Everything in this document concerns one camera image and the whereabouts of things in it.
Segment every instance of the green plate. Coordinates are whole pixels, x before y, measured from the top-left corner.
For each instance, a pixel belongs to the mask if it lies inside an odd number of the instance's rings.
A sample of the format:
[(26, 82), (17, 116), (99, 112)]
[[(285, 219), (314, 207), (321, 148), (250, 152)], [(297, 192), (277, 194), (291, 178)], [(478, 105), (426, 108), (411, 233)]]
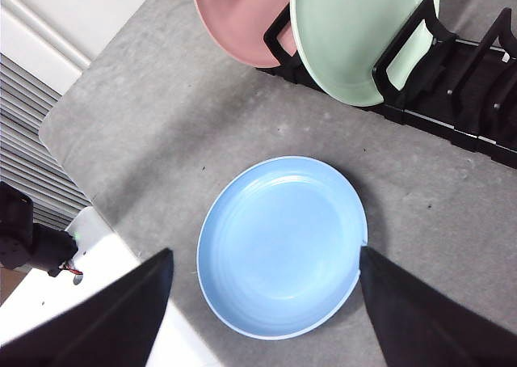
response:
[[(422, 0), (291, 0), (291, 21), (301, 59), (317, 84), (337, 100), (360, 107), (383, 102), (372, 69)], [(439, 0), (435, 0), (436, 10)], [(402, 88), (429, 50), (425, 23), (388, 68)]]

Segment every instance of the white wall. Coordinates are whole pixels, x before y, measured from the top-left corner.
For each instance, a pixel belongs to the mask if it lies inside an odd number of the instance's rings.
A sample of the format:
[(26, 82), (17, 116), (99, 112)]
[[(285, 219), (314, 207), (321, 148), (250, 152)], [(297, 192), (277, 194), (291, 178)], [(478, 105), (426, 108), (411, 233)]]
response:
[(2, 0), (3, 54), (64, 94), (145, 0)]

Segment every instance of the radiator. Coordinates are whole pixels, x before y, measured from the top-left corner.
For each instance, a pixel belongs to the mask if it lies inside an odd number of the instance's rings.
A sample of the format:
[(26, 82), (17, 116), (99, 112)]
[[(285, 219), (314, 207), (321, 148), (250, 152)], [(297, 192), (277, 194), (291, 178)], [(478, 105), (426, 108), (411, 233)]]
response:
[(34, 222), (63, 229), (89, 201), (38, 138), (61, 96), (6, 56), (0, 62), (0, 179), (32, 198)]

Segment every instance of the pink plate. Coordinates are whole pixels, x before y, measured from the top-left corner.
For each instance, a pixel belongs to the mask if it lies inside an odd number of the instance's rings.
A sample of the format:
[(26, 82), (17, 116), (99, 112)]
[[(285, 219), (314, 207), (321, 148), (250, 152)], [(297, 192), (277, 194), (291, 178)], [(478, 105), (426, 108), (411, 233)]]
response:
[[(289, 0), (195, 0), (212, 38), (230, 56), (257, 68), (279, 65), (263, 36), (288, 3)], [(290, 24), (278, 38), (289, 54), (296, 52)]]

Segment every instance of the plate holder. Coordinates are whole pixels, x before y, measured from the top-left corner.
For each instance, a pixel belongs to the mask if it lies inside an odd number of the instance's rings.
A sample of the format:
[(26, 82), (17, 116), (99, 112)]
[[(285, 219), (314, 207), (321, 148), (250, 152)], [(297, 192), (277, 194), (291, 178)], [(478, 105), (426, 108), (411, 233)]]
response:
[[(298, 52), (290, 56), (278, 41), (290, 22), (288, 4), (263, 37), (280, 65), (258, 70), (322, 92)], [(421, 23), (433, 43), (399, 90), (389, 80), (389, 65)], [(501, 47), (494, 46), (497, 39)], [(439, 21), (434, 0), (423, 0), (382, 53), (372, 76), (384, 102), (364, 111), (517, 169), (517, 38), (511, 31), (511, 9), (503, 9), (477, 43), (450, 32)]]

